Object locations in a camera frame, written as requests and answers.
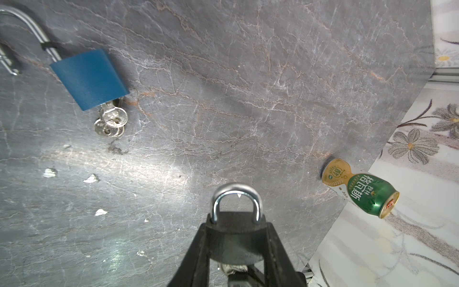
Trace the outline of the small black padlock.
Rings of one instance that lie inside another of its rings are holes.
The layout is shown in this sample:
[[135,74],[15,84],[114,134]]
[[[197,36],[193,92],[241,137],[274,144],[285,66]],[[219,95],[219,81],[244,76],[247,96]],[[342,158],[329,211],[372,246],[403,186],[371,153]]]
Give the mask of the small black padlock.
[[[253,204],[251,212],[222,212],[220,204],[229,195],[245,196]],[[228,183],[214,192],[209,219],[209,257],[229,265],[252,265],[264,260],[267,222],[263,215],[261,196],[249,185]]]

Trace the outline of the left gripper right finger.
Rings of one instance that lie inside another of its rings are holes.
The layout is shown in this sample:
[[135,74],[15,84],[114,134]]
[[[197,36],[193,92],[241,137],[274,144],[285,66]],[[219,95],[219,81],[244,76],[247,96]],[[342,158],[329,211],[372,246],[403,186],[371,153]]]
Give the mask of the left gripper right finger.
[[306,277],[294,269],[272,223],[267,223],[264,247],[267,287],[306,287]]

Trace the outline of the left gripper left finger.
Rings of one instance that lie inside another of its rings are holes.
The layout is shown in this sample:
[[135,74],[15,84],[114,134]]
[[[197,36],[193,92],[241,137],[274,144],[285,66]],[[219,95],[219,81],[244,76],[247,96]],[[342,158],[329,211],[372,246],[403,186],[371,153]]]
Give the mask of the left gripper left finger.
[[208,287],[209,266],[208,234],[206,224],[202,223],[181,265],[167,286]]

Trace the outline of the blue padlock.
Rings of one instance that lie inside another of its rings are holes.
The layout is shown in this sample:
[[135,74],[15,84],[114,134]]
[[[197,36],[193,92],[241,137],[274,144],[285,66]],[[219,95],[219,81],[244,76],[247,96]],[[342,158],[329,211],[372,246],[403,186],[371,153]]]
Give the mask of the blue padlock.
[[87,51],[62,59],[56,45],[25,12],[2,5],[1,14],[21,20],[32,31],[41,48],[51,56],[51,69],[83,111],[97,106],[103,112],[123,111],[114,100],[128,95],[129,90],[105,50]]

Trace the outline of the silver key set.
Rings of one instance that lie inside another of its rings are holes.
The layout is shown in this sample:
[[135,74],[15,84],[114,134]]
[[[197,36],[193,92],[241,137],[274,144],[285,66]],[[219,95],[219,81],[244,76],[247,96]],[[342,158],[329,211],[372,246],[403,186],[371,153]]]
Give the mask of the silver key set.
[[218,269],[223,272],[224,275],[229,276],[236,273],[247,273],[249,268],[247,265],[232,265],[219,263]]
[[98,135],[109,138],[123,136],[128,119],[128,114],[123,108],[109,101],[101,104],[99,118],[94,122],[94,131]]

